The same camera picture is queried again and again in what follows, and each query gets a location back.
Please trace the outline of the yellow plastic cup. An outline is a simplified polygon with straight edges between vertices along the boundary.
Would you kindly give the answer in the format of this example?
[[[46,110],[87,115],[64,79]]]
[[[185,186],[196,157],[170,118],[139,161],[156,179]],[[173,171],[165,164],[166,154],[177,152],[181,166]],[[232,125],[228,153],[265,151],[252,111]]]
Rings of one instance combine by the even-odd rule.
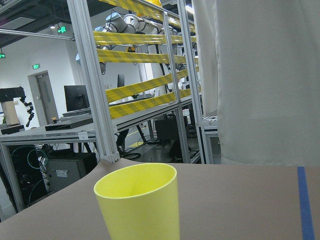
[[[127,166],[102,177],[93,190],[112,240],[181,238],[178,173],[173,166]]]

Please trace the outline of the black computer monitor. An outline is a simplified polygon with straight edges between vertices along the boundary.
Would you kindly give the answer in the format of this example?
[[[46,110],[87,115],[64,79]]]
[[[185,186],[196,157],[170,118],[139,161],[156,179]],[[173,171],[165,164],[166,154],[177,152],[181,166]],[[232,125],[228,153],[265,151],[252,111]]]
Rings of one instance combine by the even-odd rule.
[[[64,93],[66,110],[68,112],[90,107],[85,85],[65,85]]]

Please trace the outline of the brown paper table mat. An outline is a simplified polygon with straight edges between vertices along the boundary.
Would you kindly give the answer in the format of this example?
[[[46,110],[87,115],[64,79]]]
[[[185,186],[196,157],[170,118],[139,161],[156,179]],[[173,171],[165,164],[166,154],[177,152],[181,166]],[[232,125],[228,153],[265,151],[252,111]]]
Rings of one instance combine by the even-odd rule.
[[[100,162],[87,176],[0,224],[3,240],[107,240],[93,187],[132,161]],[[300,240],[292,166],[176,163],[183,240]]]

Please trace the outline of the person in white coat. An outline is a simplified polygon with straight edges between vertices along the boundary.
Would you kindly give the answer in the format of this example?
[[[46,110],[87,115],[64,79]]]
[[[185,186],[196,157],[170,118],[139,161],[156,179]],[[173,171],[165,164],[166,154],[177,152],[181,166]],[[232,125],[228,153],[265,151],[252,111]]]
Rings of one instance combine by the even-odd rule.
[[[222,164],[320,164],[320,3],[193,1]]]

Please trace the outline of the grey aluminium frame post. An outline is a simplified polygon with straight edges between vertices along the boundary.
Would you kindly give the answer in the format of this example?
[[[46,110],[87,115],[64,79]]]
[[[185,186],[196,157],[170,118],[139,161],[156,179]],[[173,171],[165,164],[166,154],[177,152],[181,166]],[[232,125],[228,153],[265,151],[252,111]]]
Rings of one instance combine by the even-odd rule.
[[[116,146],[88,4],[86,0],[68,0],[67,5],[93,117],[99,159],[115,163],[120,159],[120,154]]]

